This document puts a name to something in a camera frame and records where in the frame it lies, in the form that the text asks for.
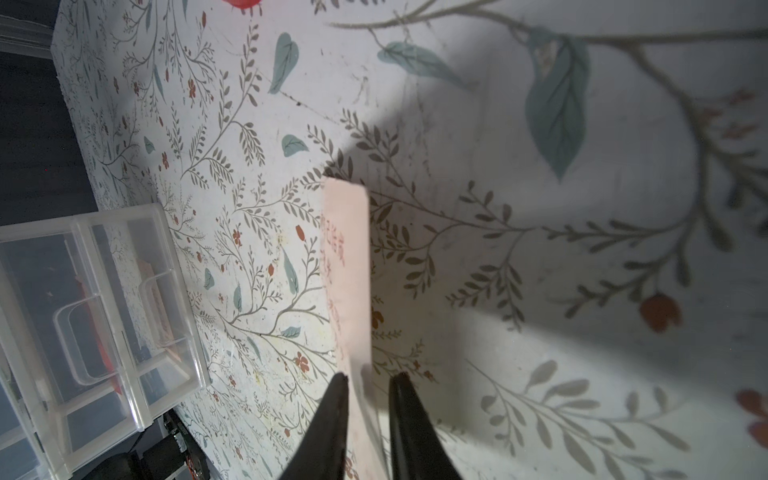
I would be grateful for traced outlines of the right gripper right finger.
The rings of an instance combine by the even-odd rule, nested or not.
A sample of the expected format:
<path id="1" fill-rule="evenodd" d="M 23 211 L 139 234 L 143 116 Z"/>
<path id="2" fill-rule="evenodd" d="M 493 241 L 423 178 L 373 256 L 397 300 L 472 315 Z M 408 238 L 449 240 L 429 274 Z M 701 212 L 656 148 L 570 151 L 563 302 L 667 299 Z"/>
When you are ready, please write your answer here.
<path id="1" fill-rule="evenodd" d="M 407 373 L 389 382 L 389 430 L 395 480 L 460 480 Z"/>

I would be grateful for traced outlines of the clear plastic drawer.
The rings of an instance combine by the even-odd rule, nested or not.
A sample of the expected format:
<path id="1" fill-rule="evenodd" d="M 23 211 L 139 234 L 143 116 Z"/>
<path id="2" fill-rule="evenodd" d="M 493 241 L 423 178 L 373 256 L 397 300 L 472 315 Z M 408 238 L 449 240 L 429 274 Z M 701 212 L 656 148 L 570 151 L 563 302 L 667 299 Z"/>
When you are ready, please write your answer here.
<path id="1" fill-rule="evenodd" d="M 1 475 L 69 479 L 210 382 L 163 208 L 1 230 Z"/>

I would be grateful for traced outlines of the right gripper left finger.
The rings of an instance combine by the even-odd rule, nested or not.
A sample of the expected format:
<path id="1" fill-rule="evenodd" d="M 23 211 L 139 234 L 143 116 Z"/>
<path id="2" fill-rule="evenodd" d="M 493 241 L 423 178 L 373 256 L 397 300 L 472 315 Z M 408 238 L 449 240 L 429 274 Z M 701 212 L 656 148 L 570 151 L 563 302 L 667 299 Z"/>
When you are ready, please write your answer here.
<path id="1" fill-rule="evenodd" d="M 328 384 L 304 438 L 279 479 L 342 479 L 348 419 L 348 377 L 338 372 Z"/>

